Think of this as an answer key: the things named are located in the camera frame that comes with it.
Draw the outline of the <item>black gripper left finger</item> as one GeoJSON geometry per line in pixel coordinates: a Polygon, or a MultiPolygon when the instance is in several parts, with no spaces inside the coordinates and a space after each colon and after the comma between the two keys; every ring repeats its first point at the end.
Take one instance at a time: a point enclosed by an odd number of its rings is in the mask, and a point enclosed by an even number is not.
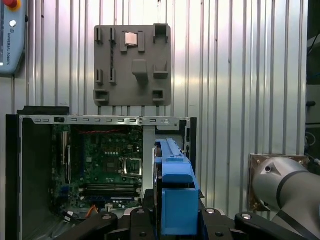
{"type": "Polygon", "coordinates": [[[101,212],[57,237],[58,240],[156,240],[154,190],[147,189],[142,207],[127,209],[121,218],[101,212]]]}

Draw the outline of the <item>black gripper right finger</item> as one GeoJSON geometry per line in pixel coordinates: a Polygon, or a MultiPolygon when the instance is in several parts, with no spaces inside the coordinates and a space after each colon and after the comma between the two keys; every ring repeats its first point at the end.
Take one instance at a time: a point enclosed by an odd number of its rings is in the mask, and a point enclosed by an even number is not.
{"type": "Polygon", "coordinates": [[[290,231],[257,214],[240,212],[234,219],[216,208],[206,208],[199,197],[199,240],[307,240],[307,234],[290,231]]]}

